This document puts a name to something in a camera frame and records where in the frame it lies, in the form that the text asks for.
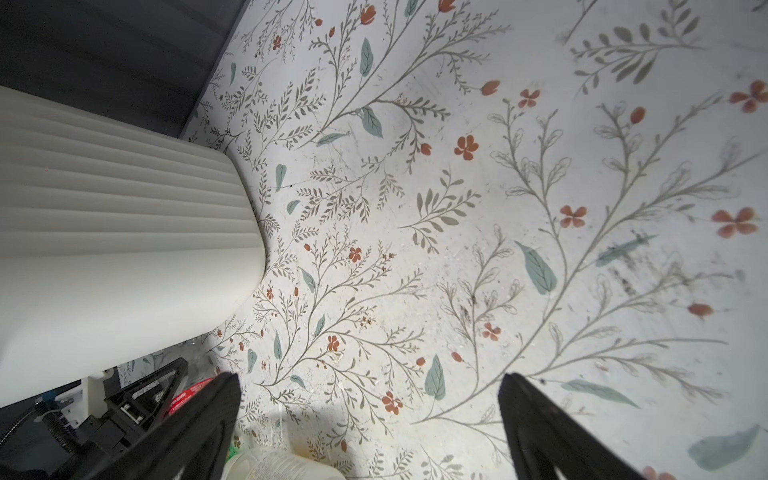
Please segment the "white bottle orange logo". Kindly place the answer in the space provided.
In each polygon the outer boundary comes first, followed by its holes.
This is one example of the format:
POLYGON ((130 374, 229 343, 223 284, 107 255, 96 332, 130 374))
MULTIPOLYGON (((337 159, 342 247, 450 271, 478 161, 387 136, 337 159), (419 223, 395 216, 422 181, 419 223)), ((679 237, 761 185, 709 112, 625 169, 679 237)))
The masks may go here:
POLYGON ((248 450, 225 464, 223 480, 345 480, 334 467, 285 451, 248 450))

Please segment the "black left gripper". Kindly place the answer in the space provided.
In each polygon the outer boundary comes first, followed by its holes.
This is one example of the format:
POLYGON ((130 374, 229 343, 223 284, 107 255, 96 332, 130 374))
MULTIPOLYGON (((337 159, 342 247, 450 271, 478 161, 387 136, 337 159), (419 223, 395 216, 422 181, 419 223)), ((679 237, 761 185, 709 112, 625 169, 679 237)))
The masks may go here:
POLYGON ((42 397, 33 418, 72 456, 90 450, 114 457, 124 453, 168 414, 186 379, 188 362, 177 358, 108 395, 107 373, 88 377, 58 396, 42 397))

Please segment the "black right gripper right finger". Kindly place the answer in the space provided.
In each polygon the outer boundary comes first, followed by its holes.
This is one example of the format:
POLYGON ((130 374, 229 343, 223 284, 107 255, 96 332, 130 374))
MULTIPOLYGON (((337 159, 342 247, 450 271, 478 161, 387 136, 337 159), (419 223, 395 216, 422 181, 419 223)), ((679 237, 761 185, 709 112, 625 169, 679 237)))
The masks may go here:
POLYGON ((642 477, 523 376, 504 376, 498 403, 519 479, 642 477))

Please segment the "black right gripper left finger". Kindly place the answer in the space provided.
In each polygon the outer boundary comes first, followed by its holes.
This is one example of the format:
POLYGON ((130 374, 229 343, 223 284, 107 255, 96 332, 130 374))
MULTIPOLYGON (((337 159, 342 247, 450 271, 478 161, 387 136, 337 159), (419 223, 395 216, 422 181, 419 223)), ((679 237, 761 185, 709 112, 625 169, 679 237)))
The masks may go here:
POLYGON ((91 479, 219 479, 241 399, 239 377, 222 373, 91 479))

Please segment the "clear bottle red label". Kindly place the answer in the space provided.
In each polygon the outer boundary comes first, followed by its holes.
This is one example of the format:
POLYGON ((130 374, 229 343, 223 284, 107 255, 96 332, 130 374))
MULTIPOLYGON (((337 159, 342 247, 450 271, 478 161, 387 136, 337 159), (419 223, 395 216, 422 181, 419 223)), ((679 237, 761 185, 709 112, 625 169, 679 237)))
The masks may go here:
POLYGON ((200 381, 186 390, 182 391, 178 395, 176 395, 170 405, 168 410, 165 413, 165 416, 173 415, 176 411, 178 411, 183 405, 188 403, 195 395, 197 395, 201 390, 203 390, 211 381, 213 381, 214 378, 208 378, 206 380, 200 381))

